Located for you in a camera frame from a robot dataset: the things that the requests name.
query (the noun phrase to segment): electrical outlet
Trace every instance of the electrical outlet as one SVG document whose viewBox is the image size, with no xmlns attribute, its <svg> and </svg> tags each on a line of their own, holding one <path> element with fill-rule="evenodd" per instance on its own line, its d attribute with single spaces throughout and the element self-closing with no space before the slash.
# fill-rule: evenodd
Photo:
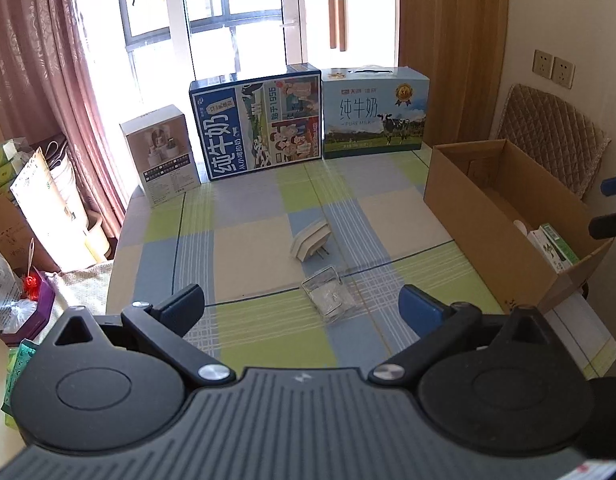
<svg viewBox="0 0 616 480">
<path fill-rule="evenodd" d="M 572 88 L 572 80 L 575 77 L 575 65 L 561 57 L 554 59 L 552 69 L 552 80 L 558 85 Z"/>
<path fill-rule="evenodd" d="M 550 79 L 550 75 L 552 75 L 552 54 L 548 54 L 541 50 L 535 50 L 533 72 L 541 77 Z"/>
</svg>

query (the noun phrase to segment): white product box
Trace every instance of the white product box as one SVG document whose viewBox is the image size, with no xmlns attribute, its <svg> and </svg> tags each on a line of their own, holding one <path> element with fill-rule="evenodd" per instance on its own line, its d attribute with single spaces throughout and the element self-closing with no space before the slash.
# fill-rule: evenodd
<svg viewBox="0 0 616 480">
<path fill-rule="evenodd" d="M 151 207 L 201 184 L 185 116 L 176 106 L 159 108 L 120 126 Z"/>
<path fill-rule="evenodd" d="M 544 259 L 552 266 L 555 272 L 563 272 L 566 270 L 559 251 L 550 243 L 541 229 L 530 231 L 528 233 L 530 243 L 542 254 Z"/>
</svg>

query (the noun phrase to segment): open cardboard box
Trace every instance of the open cardboard box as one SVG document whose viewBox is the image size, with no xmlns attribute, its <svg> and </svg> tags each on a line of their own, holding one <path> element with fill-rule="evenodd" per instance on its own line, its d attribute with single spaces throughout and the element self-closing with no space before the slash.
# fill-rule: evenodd
<svg viewBox="0 0 616 480">
<path fill-rule="evenodd" d="M 505 311 L 546 312 L 590 277 L 612 240 L 588 234 L 588 207 L 508 140 L 435 146 L 425 203 Z M 581 259 L 557 274 L 513 225 L 549 222 Z"/>
<path fill-rule="evenodd" d="M 27 270 L 28 248 L 33 237 L 35 249 L 32 264 L 46 272 L 59 272 L 60 269 L 52 257 L 39 240 L 36 240 L 23 213 L 8 200 L 7 196 L 0 195 L 0 253 L 18 274 Z"/>
</svg>

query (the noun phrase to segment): chair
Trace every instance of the chair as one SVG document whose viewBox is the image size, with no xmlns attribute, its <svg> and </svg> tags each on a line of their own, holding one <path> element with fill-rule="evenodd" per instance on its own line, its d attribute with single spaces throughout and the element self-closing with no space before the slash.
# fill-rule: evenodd
<svg viewBox="0 0 616 480">
<path fill-rule="evenodd" d="M 508 139 L 579 198 L 592 186 L 610 138 L 563 99 L 515 84 L 508 93 L 498 139 Z"/>
</svg>

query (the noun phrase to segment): red ornament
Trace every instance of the red ornament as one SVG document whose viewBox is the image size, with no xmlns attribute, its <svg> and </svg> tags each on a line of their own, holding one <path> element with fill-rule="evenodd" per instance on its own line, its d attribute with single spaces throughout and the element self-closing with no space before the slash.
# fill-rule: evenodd
<svg viewBox="0 0 616 480">
<path fill-rule="evenodd" d="M 24 292 L 28 300 L 39 301 L 41 278 L 37 274 L 29 274 L 24 278 Z"/>
</svg>

